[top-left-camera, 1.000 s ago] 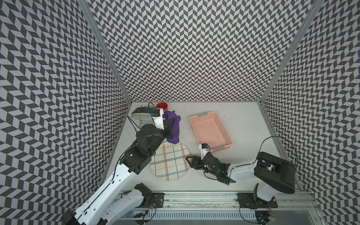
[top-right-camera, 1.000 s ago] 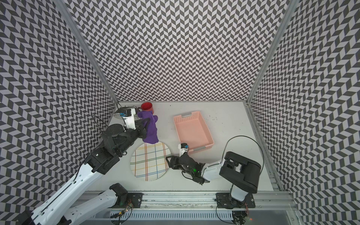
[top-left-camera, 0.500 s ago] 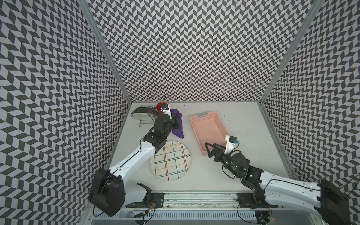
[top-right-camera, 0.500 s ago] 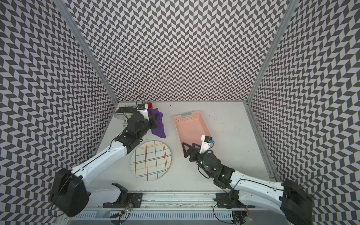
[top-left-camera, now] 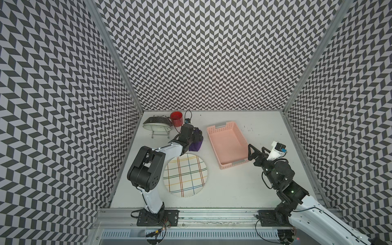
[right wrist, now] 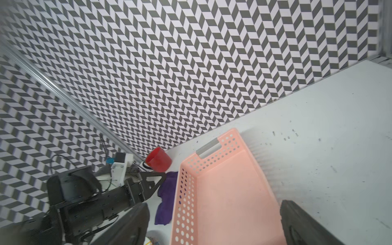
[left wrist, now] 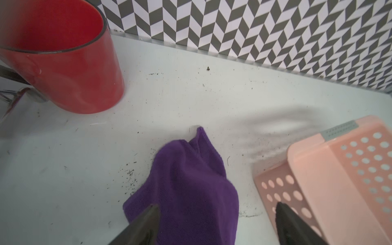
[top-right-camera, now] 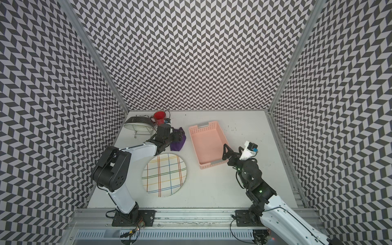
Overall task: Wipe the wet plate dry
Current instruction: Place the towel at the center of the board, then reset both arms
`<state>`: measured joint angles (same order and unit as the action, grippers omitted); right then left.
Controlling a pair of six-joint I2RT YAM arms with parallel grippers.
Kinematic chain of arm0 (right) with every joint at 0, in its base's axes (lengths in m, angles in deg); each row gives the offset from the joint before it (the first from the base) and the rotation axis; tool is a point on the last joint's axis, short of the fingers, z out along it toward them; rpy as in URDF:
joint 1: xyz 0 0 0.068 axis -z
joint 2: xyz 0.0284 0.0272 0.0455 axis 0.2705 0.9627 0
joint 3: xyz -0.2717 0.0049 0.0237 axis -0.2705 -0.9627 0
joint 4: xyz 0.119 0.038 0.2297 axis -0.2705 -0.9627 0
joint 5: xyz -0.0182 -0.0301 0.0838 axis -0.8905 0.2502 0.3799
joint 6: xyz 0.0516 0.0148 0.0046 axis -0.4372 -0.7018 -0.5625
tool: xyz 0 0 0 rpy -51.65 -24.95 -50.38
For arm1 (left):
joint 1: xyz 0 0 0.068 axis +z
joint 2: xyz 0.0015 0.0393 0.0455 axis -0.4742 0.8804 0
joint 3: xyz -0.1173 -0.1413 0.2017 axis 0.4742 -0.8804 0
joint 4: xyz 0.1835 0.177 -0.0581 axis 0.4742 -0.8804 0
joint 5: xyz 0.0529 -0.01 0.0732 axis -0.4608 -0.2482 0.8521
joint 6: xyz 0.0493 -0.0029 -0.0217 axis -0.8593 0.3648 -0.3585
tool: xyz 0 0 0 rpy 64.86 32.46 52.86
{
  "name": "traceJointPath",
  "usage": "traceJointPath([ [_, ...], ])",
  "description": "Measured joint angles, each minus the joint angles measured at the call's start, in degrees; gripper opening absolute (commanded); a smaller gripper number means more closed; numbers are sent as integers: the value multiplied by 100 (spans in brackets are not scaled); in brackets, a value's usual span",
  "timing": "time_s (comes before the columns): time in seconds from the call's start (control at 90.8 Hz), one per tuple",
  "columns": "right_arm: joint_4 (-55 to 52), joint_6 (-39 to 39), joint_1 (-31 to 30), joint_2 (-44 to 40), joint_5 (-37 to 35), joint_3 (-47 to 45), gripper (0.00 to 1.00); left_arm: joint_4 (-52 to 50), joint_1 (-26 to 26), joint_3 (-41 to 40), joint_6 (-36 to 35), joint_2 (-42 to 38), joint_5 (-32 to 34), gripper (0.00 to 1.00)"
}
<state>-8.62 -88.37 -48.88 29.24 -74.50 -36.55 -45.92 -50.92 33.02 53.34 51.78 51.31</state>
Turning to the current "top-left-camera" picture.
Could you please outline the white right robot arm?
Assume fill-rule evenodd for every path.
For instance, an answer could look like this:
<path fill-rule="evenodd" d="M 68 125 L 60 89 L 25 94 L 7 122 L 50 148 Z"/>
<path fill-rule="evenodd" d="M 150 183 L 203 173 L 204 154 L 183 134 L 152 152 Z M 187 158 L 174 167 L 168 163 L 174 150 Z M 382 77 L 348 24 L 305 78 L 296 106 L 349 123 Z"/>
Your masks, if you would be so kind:
<path fill-rule="evenodd" d="M 268 189 L 275 190 L 280 203 L 274 210 L 258 210 L 257 224 L 263 227 L 300 229 L 321 245 L 384 245 L 378 237 L 370 238 L 355 230 L 325 208 L 294 181 L 295 172 L 285 158 L 286 146 L 273 142 L 272 149 L 258 150 L 248 145 L 248 159 L 262 168 L 261 178 Z"/>

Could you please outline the purple cloth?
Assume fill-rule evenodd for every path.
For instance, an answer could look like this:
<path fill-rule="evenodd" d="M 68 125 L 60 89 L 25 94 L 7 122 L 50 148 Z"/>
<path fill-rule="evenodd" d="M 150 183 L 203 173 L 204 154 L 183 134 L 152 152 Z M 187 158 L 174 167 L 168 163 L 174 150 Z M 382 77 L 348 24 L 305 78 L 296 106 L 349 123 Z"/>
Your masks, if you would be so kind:
<path fill-rule="evenodd" d="M 190 144 L 188 150 L 191 152 L 198 152 L 202 146 L 203 140 L 201 141 L 194 141 Z"/>

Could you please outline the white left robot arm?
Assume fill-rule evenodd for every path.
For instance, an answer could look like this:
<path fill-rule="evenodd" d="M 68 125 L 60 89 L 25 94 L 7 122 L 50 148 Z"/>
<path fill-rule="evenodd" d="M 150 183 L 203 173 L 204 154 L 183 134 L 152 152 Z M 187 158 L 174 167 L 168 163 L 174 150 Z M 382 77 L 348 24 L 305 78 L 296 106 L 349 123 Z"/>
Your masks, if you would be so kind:
<path fill-rule="evenodd" d="M 180 132 L 168 145 L 152 149 L 143 146 L 139 149 L 127 172 L 127 180 L 141 192 L 145 203 L 143 211 L 156 217 L 164 214 L 164 202 L 159 191 L 155 190 L 164 168 L 175 157 L 187 153 L 203 141 L 202 131 L 191 124 L 184 124 Z"/>

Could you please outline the plaid striped white plate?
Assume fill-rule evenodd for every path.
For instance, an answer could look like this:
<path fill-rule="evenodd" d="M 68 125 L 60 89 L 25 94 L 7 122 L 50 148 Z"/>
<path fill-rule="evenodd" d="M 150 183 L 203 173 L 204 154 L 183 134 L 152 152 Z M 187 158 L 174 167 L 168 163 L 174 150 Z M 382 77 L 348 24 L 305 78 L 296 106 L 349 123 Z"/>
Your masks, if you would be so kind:
<path fill-rule="evenodd" d="M 170 160 L 163 171 L 164 186 L 172 195 L 181 198 L 198 194 L 207 179 L 208 168 L 204 160 L 189 153 Z"/>

